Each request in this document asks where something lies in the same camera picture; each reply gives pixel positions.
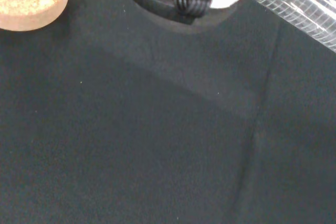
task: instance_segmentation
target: black cloth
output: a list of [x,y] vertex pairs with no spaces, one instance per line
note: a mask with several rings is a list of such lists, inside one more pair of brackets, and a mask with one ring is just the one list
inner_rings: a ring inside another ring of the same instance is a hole
[[252,0],[188,36],[69,0],[0,31],[0,223],[336,223],[335,83]]

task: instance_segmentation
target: cork coaster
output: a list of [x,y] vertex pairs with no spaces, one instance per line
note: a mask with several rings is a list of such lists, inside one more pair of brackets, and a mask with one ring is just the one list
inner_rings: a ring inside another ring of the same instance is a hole
[[28,31],[53,22],[68,0],[0,0],[0,28]]

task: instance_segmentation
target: dark fabric surface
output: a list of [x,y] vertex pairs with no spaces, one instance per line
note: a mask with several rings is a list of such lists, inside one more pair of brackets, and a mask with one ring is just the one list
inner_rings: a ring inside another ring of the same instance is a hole
[[186,36],[70,0],[0,49],[0,223],[336,222],[335,55],[253,1]]

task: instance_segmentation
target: table surface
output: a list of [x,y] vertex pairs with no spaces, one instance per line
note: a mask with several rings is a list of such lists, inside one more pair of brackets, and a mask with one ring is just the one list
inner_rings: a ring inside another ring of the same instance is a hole
[[336,223],[335,84],[252,0],[199,35],[69,0],[0,31],[0,223]]

